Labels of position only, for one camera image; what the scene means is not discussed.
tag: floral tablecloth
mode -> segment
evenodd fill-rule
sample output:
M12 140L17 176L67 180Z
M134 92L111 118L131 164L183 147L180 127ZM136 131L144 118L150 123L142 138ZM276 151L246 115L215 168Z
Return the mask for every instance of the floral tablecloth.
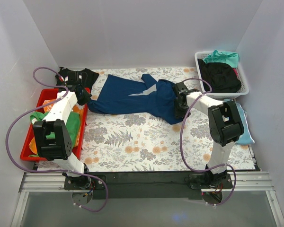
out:
M108 74L142 81L143 73L155 79L178 83L197 78L195 68L95 70L100 74L92 88L96 100ZM188 88L200 89L199 81L185 82ZM81 161L91 172L104 171L180 171L188 170L179 151L181 123L170 125L149 113L101 115L89 111L87 116ZM187 163L204 169L210 159L213 140L208 118L195 109L184 127L183 147ZM235 145L229 163L235 169L255 169L248 146ZM38 170L60 169L52 162L40 162Z

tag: orange garment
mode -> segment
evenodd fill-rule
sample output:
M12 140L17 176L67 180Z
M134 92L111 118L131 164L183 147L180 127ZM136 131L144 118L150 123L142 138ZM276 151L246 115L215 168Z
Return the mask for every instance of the orange garment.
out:
M45 104L48 104L50 102L53 102L55 99L51 99L51 100L45 100L43 102L42 105L45 105ZM44 109L44 112L49 112L53 107L53 104L51 105L48 105L48 106L45 106L43 109ZM80 117L80 122L83 121L83 112L84 112L84 106L81 106L81 105L75 105L72 110L76 113L79 114L79 117ZM81 126L79 127L79 131L78 131L78 134L77 134L77 137L76 137L76 143L74 145L74 147L78 146L79 144L79 138L80 138L80 132L81 132ZM33 137L33 139L30 141L29 145L28 145L29 149L34 153L34 154L38 154L37 152L37 147L36 147L36 141L35 141L35 138Z

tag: white basket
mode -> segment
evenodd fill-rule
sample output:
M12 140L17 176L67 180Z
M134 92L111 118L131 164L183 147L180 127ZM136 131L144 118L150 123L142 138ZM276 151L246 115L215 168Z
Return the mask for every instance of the white basket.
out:
M198 76L199 76L200 79L202 79L202 77L201 77L200 67L199 67L199 64L198 64L198 58L204 59L205 57L207 57L209 54L212 54L212 53L213 53L213 51L201 51L201 52L195 53L195 63L197 64ZM243 96L243 95L248 94L249 88L248 88L248 85L247 85L245 74L244 74L242 67L240 65L240 62L238 63L238 67L235 68L234 70L236 70L236 73L238 75L238 79L241 81L241 84L242 84L239 91L237 91L236 93L208 93L207 95L211 98L221 100L221 99L226 99L226 98L235 99L239 96ZM201 84L202 92L205 92L203 82L200 81L200 84Z

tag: red plastic bin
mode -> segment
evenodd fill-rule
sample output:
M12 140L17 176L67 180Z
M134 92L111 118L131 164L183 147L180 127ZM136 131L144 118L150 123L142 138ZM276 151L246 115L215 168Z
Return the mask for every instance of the red plastic bin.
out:
M58 94L57 88L43 89L41 91L41 94L40 94L40 97L39 97L39 100L38 100L38 103L37 103L37 107L41 106L45 100L56 99L57 94ZM44 113L43 108L41 108L37 111ZM85 130L85 125L86 125L87 111L88 111L88 108L87 108L87 105L85 105L84 111L83 111L83 118L82 118L82 122L81 122L81 128L80 128L79 143L78 143L78 146L76 146L72 149L72 152L74 153L74 155L78 159L80 159L80 156L81 156L81 147L82 147L82 143L83 143L83 136L84 136L84 130ZM22 151L21 151L20 159L25 160L25 161L34 161L34 162L47 161L47 159L44 158L44 157L30 157L30 155L34 155L34 153L30 150L28 145L29 145L30 141L33 139L33 137L34 137L34 131L33 131L33 125L31 124L29 126L27 137L25 139L25 142L24 142L24 145L23 145L23 148L22 148Z

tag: black cloth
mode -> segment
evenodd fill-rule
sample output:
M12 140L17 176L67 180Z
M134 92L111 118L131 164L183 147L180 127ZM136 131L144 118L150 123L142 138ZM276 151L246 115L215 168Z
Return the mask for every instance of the black cloth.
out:
M230 65L220 62L206 64L202 59L198 59L198 64L202 79L212 86L213 93L235 93L240 90L241 81ZM205 91L209 91L209 87L205 83L203 85Z
M59 71L59 74L65 79L69 72L73 72L73 71L69 69L61 69ZM88 87L91 91L91 87L98 79L99 73L93 72L92 70L89 70L89 69L83 69L79 72L82 72L82 86ZM56 85L61 85L62 82L59 80L58 75L56 75L56 78L57 78Z

